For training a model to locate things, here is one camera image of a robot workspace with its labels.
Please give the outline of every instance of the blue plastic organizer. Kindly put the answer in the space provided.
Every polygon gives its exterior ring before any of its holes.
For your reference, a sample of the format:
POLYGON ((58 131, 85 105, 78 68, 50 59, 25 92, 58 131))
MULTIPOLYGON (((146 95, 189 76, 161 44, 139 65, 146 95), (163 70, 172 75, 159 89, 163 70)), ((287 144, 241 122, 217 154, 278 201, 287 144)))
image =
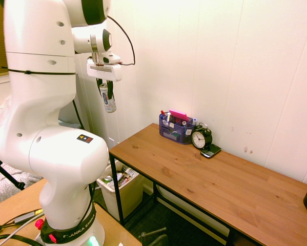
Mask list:
POLYGON ((184 120, 176 118, 174 116, 170 116, 170 120, 167 121, 167 113, 160 114, 159 116, 160 135, 182 145, 191 144, 191 135, 195 127, 195 125, 193 124, 193 119, 189 118, 189 120, 186 121, 186 125, 183 126, 182 122, 184 120))

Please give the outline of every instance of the clock face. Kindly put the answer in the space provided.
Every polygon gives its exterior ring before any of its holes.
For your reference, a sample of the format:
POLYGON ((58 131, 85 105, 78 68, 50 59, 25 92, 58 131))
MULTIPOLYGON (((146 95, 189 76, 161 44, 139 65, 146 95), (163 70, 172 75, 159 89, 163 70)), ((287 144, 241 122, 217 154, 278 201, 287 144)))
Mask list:
POLYGON ((198 149, 202 149, 206 145, 206 140, 201 132, 194 132, 192 134, 192 143, 198 149))

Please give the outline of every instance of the wooden desk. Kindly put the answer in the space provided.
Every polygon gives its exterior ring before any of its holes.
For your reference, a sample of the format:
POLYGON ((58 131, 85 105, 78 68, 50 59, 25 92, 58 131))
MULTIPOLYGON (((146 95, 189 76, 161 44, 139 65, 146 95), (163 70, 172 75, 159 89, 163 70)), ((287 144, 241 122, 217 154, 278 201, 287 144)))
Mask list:
MULTIPOLYGON (((40 208, 39 193, 42 190, 45 180, 41 180, 36 184, 17 193, 9 199, 0 203, 0 224, 4 224, 9 219, 35 209, 40 208)), ((104 227, 106 238, 104 246, 118 246, 121 242, 124 246, 140 246, 141 243, 134 238, 125 228, 123 228, 115 219, 113 219, 100 206, 96 205, 96 218, 104 227)), ((34 225, 35 221, 20 230, 17 235, 34 239, 39 230, 34 225)), ((17 227, 11 227, 0 231, 0 234, 10 234, 17 227)), ((25 246, 23 242, 13 239, 7 241, 6 246, 25 246)))
POLYGON ((207 159, 193 145, 160 136, 156 124, 112 148, 113 158, 216 218, 232 235, 266 246, 307 246, 307 184, 224 151, 207 159))

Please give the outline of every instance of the black alarm clock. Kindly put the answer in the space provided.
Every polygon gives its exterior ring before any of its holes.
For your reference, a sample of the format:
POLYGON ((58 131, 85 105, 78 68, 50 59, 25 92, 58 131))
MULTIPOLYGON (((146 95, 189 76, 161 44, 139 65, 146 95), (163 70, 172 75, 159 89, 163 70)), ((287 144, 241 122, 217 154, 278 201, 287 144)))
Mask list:
POLYGON ((203 148, 208 147, 212 143, 213 136, 208 126, 204 123, 200 123, 194 129, 191 139, 194 147, 201 150, 203 148))

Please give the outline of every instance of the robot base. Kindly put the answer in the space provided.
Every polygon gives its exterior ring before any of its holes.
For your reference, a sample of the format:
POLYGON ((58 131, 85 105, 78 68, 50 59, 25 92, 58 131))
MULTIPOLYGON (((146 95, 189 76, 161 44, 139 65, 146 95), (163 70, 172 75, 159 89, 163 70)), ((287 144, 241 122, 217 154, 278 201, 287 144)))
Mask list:
POLYGON ((43 246, 103 246, 104 240, 105 240, 105 233, 103 226, 98 222, 97 219, 93 222, 91 227, 79 238, 76 238, 75 240, 63 243, 63 244, 56 244, 56 243, 44 243, 42 239, 40 238, 40 234, 35 239, 37 242, 42 244, 43 246))

